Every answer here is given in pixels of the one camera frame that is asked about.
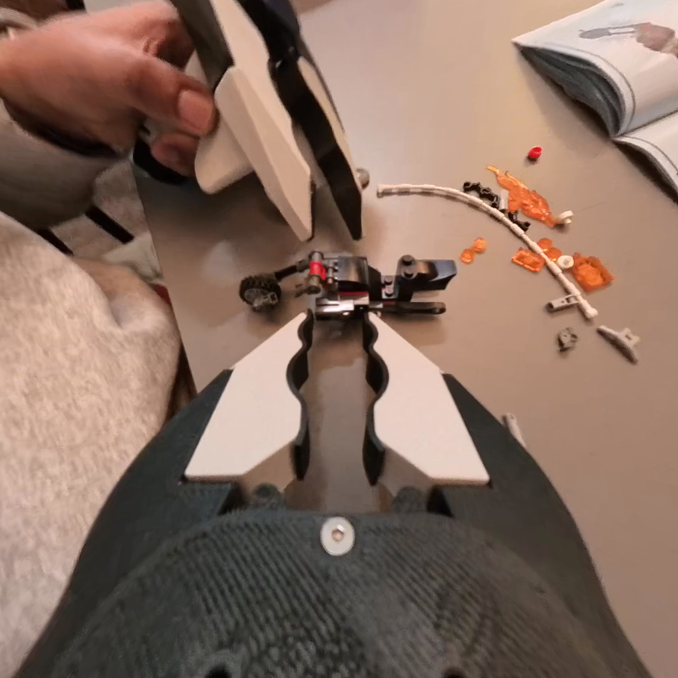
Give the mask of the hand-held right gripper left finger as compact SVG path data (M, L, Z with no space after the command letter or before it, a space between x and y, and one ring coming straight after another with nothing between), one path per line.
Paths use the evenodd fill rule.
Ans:
M300 313L235 363L184 476L203 482L293 482L309 468L301 388L309 377L313 313Z

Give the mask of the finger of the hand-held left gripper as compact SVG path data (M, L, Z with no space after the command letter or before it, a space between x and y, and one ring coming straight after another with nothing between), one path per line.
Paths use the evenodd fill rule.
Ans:
M235 167L235 155L254 172L268 199L301 241L313 235L312 179L289 115L271 82L250 79L241 68L225 72L215 92L219 121L201 140L195 158L200 189L215 195L248 174Z
M305 137L318 174L353 240L363 236L362 187L349 141L324 81L304 56L275 65L275 84L292 121Z

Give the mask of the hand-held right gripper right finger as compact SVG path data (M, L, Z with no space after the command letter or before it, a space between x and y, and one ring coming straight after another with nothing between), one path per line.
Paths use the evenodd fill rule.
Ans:
M447 374L379 317L364 318L363 348L375 396L363 440L370 485L487 486Z

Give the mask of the black lego motorcycle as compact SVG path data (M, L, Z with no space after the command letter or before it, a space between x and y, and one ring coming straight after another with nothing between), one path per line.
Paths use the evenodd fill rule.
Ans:
M367 313L437 316L445 313L445 303L415 297L446 290L457 274L452 259L404 255L395 273L384 275L365 256L311 251L306 258L271 273L243 278L239 297L253 311L273 310L283 299L282 282L296 276L294 296L308 297L317 319L349 319Z

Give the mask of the instruction booklet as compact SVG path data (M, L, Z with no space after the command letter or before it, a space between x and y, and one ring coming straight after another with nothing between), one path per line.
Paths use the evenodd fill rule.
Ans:
M603 1L513 45L677 195L676 1Z

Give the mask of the person's left forearm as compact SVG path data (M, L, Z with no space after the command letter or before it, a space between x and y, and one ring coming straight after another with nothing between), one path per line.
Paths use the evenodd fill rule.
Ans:
M98 180L125 159L109 148L29 131L1 101L1 219L32 230L94 206Z

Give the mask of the grey lego wing piece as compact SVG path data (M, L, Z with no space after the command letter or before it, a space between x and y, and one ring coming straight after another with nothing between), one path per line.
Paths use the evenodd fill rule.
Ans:
M640 343L640 337L634 335L628 327L614 330L607 326L598 326L596 330L598 335L612 345L628 362L633 365L638 364L637 345Z

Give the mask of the orange lego wedge plates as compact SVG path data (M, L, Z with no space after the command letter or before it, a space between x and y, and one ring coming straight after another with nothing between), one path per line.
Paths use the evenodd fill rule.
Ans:
M578 252L573 254L570 271L576 283L586 293L603 289L615 280L599 258L583 256Z

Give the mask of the orange lego flame piece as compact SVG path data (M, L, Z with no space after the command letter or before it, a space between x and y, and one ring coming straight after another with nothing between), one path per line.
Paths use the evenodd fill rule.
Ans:
M487 165L486 169L494 174L499 186L508 191L508 212L522 212L525 216L536 219L549 227L559 225L560 222L547 200L537 191L529 189L519 178L509 172L500 171L494 165Z

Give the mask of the person's left hand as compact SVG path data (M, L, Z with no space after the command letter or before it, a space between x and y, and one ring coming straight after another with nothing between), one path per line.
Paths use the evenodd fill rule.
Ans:
M192 53L166 1L73 13L1 42L1 98L37 123L119 153L151 121L160 129L151 155L189 176L218 118L210 90L184 70Z

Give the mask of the person's grey sweater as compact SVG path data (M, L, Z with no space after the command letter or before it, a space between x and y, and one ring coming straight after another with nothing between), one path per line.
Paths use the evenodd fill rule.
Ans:
M162 427L180 338L124 267L1 215L1 676L54 612L99 510Z

